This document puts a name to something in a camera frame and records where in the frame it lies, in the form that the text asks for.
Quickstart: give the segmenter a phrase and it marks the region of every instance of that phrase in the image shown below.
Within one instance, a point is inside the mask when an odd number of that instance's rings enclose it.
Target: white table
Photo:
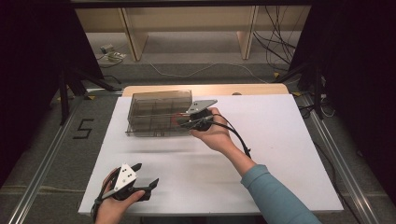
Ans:
[[[257,215],[259,210],[231,163],[192,136],[127,136],[131,97],[119,98],[79,212],[88,215],[102,182],[123,162],[135,165],[136,187],[160,178],[147,202],[127,213],[136,216]],[[343,210],[300,112],[288,94],[195,96],[217,99],[217,107],[240,133],[251,157],[314,212]],[[233,136],[235,143],[239,140]]]

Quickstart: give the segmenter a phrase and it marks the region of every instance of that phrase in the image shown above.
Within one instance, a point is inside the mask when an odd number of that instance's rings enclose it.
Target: hand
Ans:
[[[227,125],[227,121],[224,118],[216,116],[216,114],[220,114],[217,108],[213,107],[208,109],[215,115],[213,116],[213,121]],[[206,132],[191,130],[191,134],[201,139],[208,147],[226,156],[241,176],[256,165],[256,162],[245,155],[245,153],[233,143],[228,130],[219,125],[212,124]]]
[[[106,177],[103,184],[106,183],[108,178],[110,178],[110,175]],[[110,191],[110,185],[111,181],[107,184],[105,193]],[[99,207],[95,223],[119,223],[126,209],[128,209],[128,207],[133,203],[137,202],[144,194],[145,191],[139,190],[133,193],[131,196],[129,196],[129,198],[125,199],[124,201],[115,200],[113,197],[105,199]]]
[[[220,112],[217,108],[212,107],[208,108],[208,110],[214,115],[213,121],[227,125],[227,121],[224,118],[221,116],[216,116],[220,115]],[[228,148],[235,147],[233,140],[231,140],[229,131],[223,127],[220,127],[219,125],[212,124],[212,126],[210,126],[206,132],[191,130],[191,134],[194,137],[201,139],[208,147],[223,154]]]

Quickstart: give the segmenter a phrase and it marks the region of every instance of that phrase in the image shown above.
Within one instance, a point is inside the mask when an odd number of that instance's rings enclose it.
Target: floor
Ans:
[[[260,35],[270,37],[271,33],[262,32]],[[284,35],[288,39],[290,37],[292,45],[297,44],[298,32],[285,32]],[[117,65],[105,58],[98,60],[103,67],[105,81],[120,87],[271,82],[276,74],[284,74],[282,69],[288,67],[273,54],[268,54],[255,39],[249,59],[242,60],[236,34],[231,32],[153,33],[149,35],[140,62],[131,61],[124,34],[87,36],[98,59],[103,56],[99,48],[106,44],[112,44],[116,52],[125,54],[122,55],[125,58]],[[273,44],[271,48],[285,56],[280,45]],[[290,92],[298,91],[298,78],[293,77],[285,82]],[[85,84],[87,88],[97,88],[89,82]],[[296,104],[311,105],[309,92],[300,93],[303,95],[295,98]],[[31,147],[23,153],[1,188],[0,223],[7,223],[12,215],[21,215],[19,223],[92,222],[90,217],[77,213],[78,204],[89,181],[101,140],[111,119],[111,108],[118,95],[103,94],[95,95],[93,99],[80,99],[73,98],[70,92],[70,96],[70,103],[75,106],[71,108],[74,118],[70,120],[70,126],[63,129],[59,125],[61,106],[58,95],[55,95],[50,105],[51,110],[35,132]],[[313,141],[318,144],[318,154],[330,179],[345,199],[345,211],[317,214],[318,218],[323,223],[396,223],[395,205],[360,156],[342,120],[336,113],[330,116],[330,106],[323,106],[322,109],[329,116],[325,116],[324,120],[318,120],[315,113],[305,114],[304,110],[302,115],[310,115],[304,119],[306,127]],[[80,140],[78,137],[81,136],[81,131],[78,129],[83,120],[85,124],[91,124],[93,131],[89,138]],[[323,127],[328,130],[327,133],[321,131]],[[21,203],[26,195],[31,196],[32,200],[27,200],[28,204]],[[171,222],[164,217],[159,220],[159,223]],[[121,223],[140,221],[140,217],[125,217]],[[156,220],[146,218],[147,223],[154,221]]]

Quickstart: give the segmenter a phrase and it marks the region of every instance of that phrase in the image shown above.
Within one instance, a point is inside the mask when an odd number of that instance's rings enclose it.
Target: black stand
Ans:
[[[67,86],[76,96],[82,96],[87,91],[82,79],[107,91],[121,91],[100,80],[103,78],[102,71],[73,8],[59,7],[54,10],[36,6],[35,3],[22,3],[21,6],[26,7],[37,34],[45,40],[43,48],[50,56],[48,60],[57,67],[62,104],[61,125],[69,116]]]
[[[282,83],[297,74],[303,74],[298,83],[298,88],[301,91],[306,91],[311,85],[314,85],[314,107],[320,119],[323,119],[320,105],[323,90],[322,71],[326,60],[334,51],[337,39],[341,36],[339,34],[342,30],[339,28],[342,25],[341,12],[346,1],[342,0],[331,5],[313,5],[311,7],[304,33],[300,38],[303,43],[299,42],[298,44],[299,47],[291,62],[290,70],[285,76],[275,81],[275,83]],[[326,25],[319,31],[318,27],[321,27],[321,24]]]
[[[81,79],[85,78],[95,85],[102,87],[107,91],[121,91],[121,88],[115,88],[106,84],[105,82],[97,79],[78,68],[66,67],[59,75],[59,92],[61,94],[61,104],[62,104],[62,120],[61,125],[67,120],[69,116],[69,103],[67,96],[67,86],[70,87],[72,92],[76,96],[82,96],[87,92],[87,89],[81,83]]]
[[[315,72],[313,73],[314,77],[308,77],[310,70],[315,69]],[[314,84],[314,109],[317,115],[319,116],[320,119],[323,119],[321,107],[320,107],[320,99],[321,99],[321,90],[322,90],[322,84],[321,84],[321,68],[319,63],[303,63],[291,71],[289,71],[285,76],[279,78],[276,80],[276,83],[282,83],[286,80],[288,80],[291,77],[294,77],[297,74],[301,74],[303,72],[306,72],[303,74],[302,79],[309,79],[309,80],[315,80]],[[300,90],[306,90],[307,87],[306,85],[304,87],[301,86],[302,82],[299,82],[298,87]]]

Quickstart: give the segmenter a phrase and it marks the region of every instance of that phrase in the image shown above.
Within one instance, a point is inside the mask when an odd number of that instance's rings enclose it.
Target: transparent container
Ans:
[[[185,113],[192,104],[191,91],[135,93],[128,115],[129,136],[166,137],[189,134],[180,124],[188,122]]]

